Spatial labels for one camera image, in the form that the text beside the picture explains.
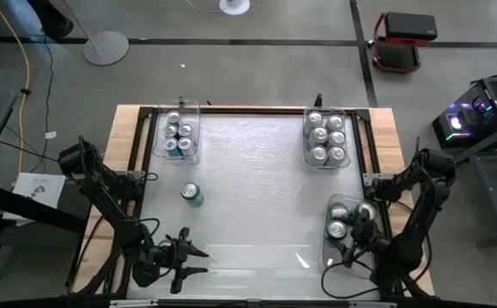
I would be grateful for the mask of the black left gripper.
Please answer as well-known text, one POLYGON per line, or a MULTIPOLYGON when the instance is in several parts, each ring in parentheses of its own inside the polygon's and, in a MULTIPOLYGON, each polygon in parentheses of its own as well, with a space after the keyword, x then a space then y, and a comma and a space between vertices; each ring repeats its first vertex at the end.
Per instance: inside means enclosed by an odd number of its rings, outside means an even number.
POLYGON ((189 228, 182 228, 177 238, 172 238, 169 235, 166 236, 166 240, 169 242, 168 246, 156 246, 151 249, 153 260, 150 266, 150 283, 166 276, 166 274, 161 273, 161 268, 166 268, 168 272, 174 270, 175 274, 171 282, 170 292, 177 294, 181 291, 183 281, 188 276, 208 272, 206 268, 185 267, 183 265, 187 260, 187 254, 200 258, 208 258, 210 256, 195 246, 189 246, 188 235, 189 228))

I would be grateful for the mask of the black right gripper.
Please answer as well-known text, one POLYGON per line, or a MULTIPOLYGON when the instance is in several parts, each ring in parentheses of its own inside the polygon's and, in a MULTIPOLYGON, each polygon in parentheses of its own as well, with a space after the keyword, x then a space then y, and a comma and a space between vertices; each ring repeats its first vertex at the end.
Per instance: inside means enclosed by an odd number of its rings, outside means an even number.
POLYGON ((347 246, 342 240, 337 241, 337 249, 340 253, 345 253, 344 260, 347 262, 354 261, 357 249, 361 250, 359 254, 381 253, 385 250, 385 239, 376 233, 376 223, 370 218, 368 211, 357 214, 352 223, 351 237, 351 246, 347 246))

